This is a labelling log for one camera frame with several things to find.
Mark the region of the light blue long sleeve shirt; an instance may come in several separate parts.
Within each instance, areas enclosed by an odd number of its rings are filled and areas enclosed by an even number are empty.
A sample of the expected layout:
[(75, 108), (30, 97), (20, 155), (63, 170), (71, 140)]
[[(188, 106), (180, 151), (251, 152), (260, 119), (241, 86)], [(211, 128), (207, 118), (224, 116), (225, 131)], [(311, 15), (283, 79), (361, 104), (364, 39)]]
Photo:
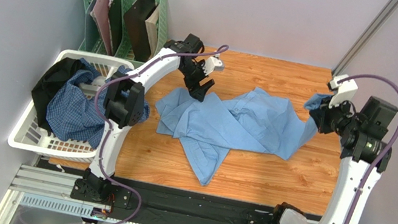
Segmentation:
[(230, 100), (209, 93), (202, 102), (177, 88), (155, 105), (160, 115), (157, 132), (179, 139), (202, 186), (232, 149), (289, 160), (318, 131), (313, 118), (299, 119), (289, 99), (259, 87)]

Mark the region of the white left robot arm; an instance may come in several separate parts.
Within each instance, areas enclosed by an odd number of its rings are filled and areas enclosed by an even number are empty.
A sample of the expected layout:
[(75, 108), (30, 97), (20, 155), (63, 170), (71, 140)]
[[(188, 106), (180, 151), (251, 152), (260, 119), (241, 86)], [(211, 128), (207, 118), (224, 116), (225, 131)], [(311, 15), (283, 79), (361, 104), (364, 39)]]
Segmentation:
[(216, 51), (205, 52), (201, 39), (188, 35), (185, 40), (166, 42), (158, 54), (127, 73), (114, 73), (99, 91), (104, 93), (103, 106), (95, 96), (95, 109), (104, 120), (103, 136), (94, 159), (81, 178), (73, 185), (70, 198), (87, 202), (111, 204), (112, 190), (118, 184), (113, 179), (116, 161), (124, 139), (144, 112), (146, 92), (169, 73), (179, 70), (188, 94), (195, 100), (204, 100), (215, 84), (209, 75), (224, 69), (220, 58), (228, 45)]

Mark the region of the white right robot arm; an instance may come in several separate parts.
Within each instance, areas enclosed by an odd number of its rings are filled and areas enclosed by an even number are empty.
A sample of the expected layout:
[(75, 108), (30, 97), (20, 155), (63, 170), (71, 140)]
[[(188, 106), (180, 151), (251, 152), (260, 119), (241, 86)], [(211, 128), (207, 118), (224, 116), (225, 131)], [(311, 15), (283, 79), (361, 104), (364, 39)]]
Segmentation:
[[(330, 106), (332, 97), (324, 97), (309, 109), (321, 134), (340, 137), (340, 171), (326, 212), (318, 224), (358, 224), (364, 205), (385, 171), (391, 148), (383, 142), (397, 107), (370, 97), (360, 112), (350, 101)], [(309, 224), (304, 213), (289, 203), (277, 205), (273, 224)]]

